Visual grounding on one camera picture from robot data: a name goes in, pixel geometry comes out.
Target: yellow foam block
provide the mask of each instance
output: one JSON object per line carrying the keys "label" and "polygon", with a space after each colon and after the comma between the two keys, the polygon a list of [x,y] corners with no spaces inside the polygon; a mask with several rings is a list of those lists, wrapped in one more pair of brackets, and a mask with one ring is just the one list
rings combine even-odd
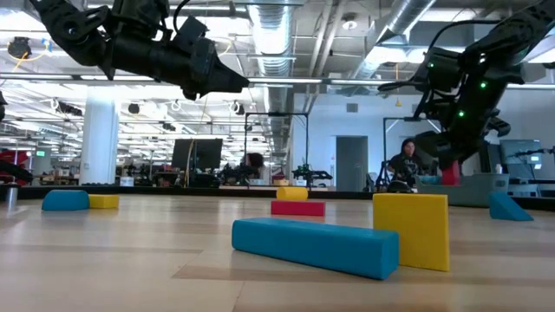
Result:
{"label": "yellow foam block", "polygon": [[120,197],[118,195],[88,195],[90,209],[118,209]]}
{"label": "yellow foam block", "polygon": [[306,187],[282,186],[277,189],[276,198],[279,200],[306,200],[309,192]]}
{"label": "yellow foam block", "polygon": [[399,264],[449,272],[447,196],[376,194],[374,228],[399,233]]}

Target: blue rectangular block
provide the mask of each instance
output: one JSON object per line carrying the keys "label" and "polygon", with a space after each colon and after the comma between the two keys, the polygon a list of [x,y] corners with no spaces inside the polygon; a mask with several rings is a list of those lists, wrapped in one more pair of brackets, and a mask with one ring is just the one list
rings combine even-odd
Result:
{"label": "blue rectangular block", "polygon": [[332,224],[276,218],[233,223],[236,250],[384,280],[399,264],[399,236]]}

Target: gray door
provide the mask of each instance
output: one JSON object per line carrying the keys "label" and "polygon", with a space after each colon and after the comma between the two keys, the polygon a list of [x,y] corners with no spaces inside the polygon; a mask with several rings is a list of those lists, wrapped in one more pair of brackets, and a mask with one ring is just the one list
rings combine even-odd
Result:
{"label": "gray door", "polygon": [[336,181],[340,192],[362,192],[368,172],[368,137],[337,137]]}

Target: red foam block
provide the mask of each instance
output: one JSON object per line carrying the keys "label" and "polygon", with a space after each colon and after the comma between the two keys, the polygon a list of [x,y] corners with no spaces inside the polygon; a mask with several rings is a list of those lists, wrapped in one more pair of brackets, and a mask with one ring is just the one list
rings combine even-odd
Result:
{"label": "red foam block", "polygon": [[313,201],[272,200],[271,214],[324,216],[326,203]]}

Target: screen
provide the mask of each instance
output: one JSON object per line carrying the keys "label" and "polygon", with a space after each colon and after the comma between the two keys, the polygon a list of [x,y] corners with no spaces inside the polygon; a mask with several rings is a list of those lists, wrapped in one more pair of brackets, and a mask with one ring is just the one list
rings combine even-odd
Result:
{"label": "screen", "polygon": [[[192,143],[193,140],[175,141],[175,146],[173,147],[172,167],[187,167],[187,157]],[[224,141],[222,139],[195,140],[191,151],[191,166],[201,170],[219,168],[223,145]]]}
{"label": "screen", "polygon": [[196,140],[197,142],[197,165],[199,169],[219,168],[222,158],[222,139]]}
{"label": "screen", "polygon": [[[186,168],[189,148],[193,140],[176,140],[173,146],[172,167]],[[191,159],[194,157],[194,151],[191,151]]]}
{"label": "screen", "polygon": [[541,148],[539,140],[502,140],[501,161],[504,165],[541,165],[540,153],[519,156],[518,153]]}

